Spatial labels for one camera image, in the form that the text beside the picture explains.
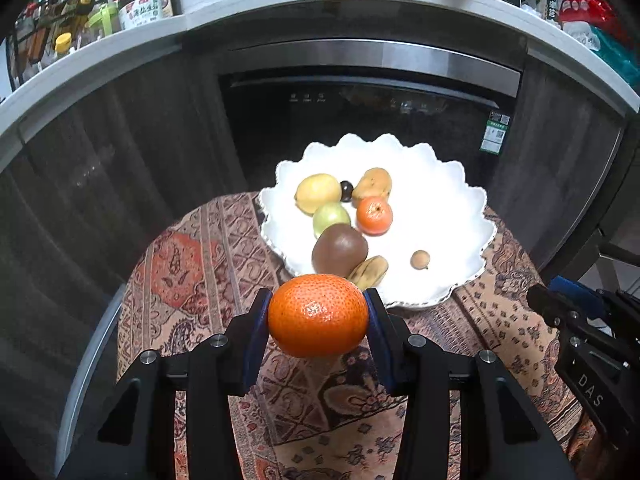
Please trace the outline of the white scalloped ceramic bowl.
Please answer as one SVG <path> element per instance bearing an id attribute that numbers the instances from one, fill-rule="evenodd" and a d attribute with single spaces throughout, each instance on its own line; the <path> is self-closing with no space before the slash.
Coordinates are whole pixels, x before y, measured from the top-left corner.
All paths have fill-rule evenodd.
<path id="1" fill-rule="evenodd" d="M 282 160 L 276 183 L 257 203 L 260 235 L 292 275 L 314 272 L 312 258 L 334 252 L 323 229 L 344 216 L 368 244 L 353 263 L 384 260 L 378 293 L 389 308 L 427 309 L 479 278 L 497 234 L 484 188 L 469 185 L 461 162 L 439 160 L 430 144 L 402 145 L 390 133 L 365 141 L 347 133 L 333 146 L 312 142 Z"/>

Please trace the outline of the green energy label sticker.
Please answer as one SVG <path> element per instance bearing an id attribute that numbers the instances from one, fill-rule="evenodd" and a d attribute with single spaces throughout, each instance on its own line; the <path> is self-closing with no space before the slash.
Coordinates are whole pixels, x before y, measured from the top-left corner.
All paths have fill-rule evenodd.
<path id="1" fill-rule="evenodd" d="M 499 112 L 490 112 L 484 131 L 480 150 L 484 153 L 499 155 L 506 132 L 510 126 L 511 117 Z"/>

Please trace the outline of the patterned red tablecloth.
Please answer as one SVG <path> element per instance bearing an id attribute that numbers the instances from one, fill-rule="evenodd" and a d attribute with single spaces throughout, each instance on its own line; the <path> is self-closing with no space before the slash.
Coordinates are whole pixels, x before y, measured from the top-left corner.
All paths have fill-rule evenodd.
<path id="1" fill-rule="evenodd" d="M 146 244 L 126 285 L 117 327 L 119 370 L 145 349 L 193 349 L 250 308 L 261 288 L 288 279 L 259 234 L 257 197 L 217 197 Z M 594 428 L 555 373 L 558 335 L 529 309 L 539 280 L 504 224 L 484 253 L 486 268 L 438 306 L 405 311 L 410 330 L 443 349 L 489 349 L 518 380 L 568 458 L 578 462 Z M 300 360 L 268 344 L 256 384 L 229 401 L 247 479 L 388 479 L 407 415 L 404 399 L 378 382 L 369 348 Z"/>

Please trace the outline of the small tan longan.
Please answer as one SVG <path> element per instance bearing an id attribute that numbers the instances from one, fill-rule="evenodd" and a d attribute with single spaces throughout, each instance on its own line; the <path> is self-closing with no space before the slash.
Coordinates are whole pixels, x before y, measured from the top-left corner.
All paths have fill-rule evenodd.
<path id="1" fill-rule="evenodd" d="M 425 270 L 428 268 L 430 261 L 431 257 L 428 252 L 426 252 L 425 250 L 417 250 L 412 254 L 410 264 L 412 265 L 413 269 Z"/>

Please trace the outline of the yellow mango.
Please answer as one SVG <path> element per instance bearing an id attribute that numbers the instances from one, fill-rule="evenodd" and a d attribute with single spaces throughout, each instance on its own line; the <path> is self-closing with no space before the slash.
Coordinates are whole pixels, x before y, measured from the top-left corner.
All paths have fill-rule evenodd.
<path id="1" fill-rule="evenodd" d="M 362 200 L 368 197 L 390 196 L 393 181 L 390 174 L 383 168 L 367 170 L 352 191 L 352 204 L 358 207 Z"/>

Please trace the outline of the orange mandarin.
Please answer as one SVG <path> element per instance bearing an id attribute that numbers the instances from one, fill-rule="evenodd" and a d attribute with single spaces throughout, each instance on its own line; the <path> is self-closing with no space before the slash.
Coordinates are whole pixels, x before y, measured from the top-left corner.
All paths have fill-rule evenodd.
<path id="1" fill-rule="evenodd" d="M 363 292 L 346 278 L 306 274 L 273 293 L 268 328 L 280 349 L 296 358 L 339 356 L 366 336 L 369 310 Z"/>
<path id="2" fill-rule="evenodd" d="M 384 197 L 368 197 L 361 201 L 356 211 L 358 229 L 367 235 L 385 234 L 394 220 L 392 208 Z"/>

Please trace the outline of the dark plum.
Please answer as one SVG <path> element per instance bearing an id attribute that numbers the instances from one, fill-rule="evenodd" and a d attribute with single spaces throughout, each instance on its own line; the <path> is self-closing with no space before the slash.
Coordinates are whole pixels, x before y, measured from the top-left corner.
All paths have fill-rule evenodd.
<path id="1" fill-rule="evenodd" d="M 352 200 L 352 192 L 354 192 L 354 186 L 349 181 L 342 181 L 341 191 L 341 202 L 349 203 Z"/>

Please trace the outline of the red plastic bag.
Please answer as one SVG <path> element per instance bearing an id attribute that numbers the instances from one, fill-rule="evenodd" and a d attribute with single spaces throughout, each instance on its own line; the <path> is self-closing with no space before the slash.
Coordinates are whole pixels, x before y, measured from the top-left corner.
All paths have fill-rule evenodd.
<path id="1" fill-rule="evenodd" d="M 606 0 L 563 0 L 560 7 L 560 21 L 586 22 L 604 30 L 623 44 L 630 43 L 630 37 L 612 6 Z"/>

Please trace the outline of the small yellow banana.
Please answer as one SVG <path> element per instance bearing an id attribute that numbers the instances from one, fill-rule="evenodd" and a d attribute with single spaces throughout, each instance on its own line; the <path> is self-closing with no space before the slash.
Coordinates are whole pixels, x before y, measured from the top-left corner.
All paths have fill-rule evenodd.
<path id="1" fill-rule="evenodd" d="M 360 290 L 375 288 L 382 282 L 388 271 L 388 262 L 382 256 L 364 260 L 348 276 L 348 280 Z"/>

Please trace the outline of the teal plastic bag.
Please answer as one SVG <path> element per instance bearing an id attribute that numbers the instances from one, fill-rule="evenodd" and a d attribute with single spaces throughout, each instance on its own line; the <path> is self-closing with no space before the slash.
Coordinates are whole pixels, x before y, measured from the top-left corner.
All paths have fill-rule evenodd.
<path id="1" fill-rule="evenodd" d="M 633 50 L 623 46 L 612 35 L 604 30 L 591 27 L 594 36 L 598 38 L 596 55 L 619 74 L 632 88 L 639 88 L 639 58 Z"/>

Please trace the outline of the green apple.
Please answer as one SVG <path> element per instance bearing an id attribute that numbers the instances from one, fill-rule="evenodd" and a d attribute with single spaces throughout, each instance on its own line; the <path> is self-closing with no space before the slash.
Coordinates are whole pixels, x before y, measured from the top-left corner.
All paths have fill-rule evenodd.
<path id="1" fill-rule="evenodd" d="M 314 236 L 319 238 L 321 234 L 334 224 L 352 224 L 347 210 L 341 203 L 326 203 L 321 205 L 312 216 Z"/>

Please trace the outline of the yellow round pear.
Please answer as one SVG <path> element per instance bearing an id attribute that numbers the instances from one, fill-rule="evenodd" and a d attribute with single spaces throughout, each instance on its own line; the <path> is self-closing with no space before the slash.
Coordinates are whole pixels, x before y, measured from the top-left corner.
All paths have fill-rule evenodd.
<path id="1" fill-rule="evenodd" d="M 341 183 L 334 177 L 330 174 L 313 174 L 299 183 L 294 200 L 305 214 L 314 214 L 326 203 L 339 202 L 341 196 Z"/>

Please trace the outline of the yellow capped bottle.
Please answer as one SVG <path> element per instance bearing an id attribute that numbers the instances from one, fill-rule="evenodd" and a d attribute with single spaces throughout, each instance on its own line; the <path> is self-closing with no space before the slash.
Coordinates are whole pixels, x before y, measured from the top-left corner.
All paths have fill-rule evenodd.
<path id="1" fill-rule="evenodd" d="M 70 32 L 63 32 L 58 35 L 54 43 L 54 59 L 55 61 L 65 58 L 74 50 L 73 36 Z"/>

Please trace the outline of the white plastic bag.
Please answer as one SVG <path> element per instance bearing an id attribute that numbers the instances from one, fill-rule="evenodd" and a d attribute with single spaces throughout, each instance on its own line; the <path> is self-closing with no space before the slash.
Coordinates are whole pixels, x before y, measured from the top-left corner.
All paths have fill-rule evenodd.
<path id="1" fill-rule="evenodd" d="M 603 39 L 600 29 L 584 21 L 565 22 L 563 32 L 592 52 L 601 52 Z"/>

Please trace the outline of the brown kiwi fruit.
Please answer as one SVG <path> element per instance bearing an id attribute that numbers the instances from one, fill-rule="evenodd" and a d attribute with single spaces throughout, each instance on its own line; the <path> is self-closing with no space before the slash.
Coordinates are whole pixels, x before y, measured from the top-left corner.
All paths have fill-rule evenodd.
<path id="1" fill-rule="evenodd" d="M 360 232 L 348 224 L 337 223 L 322 232 L 314 244 L 311 262 L 317 273 L 347 278 L 367 259 L 368 253 L 368 242 Z"/>

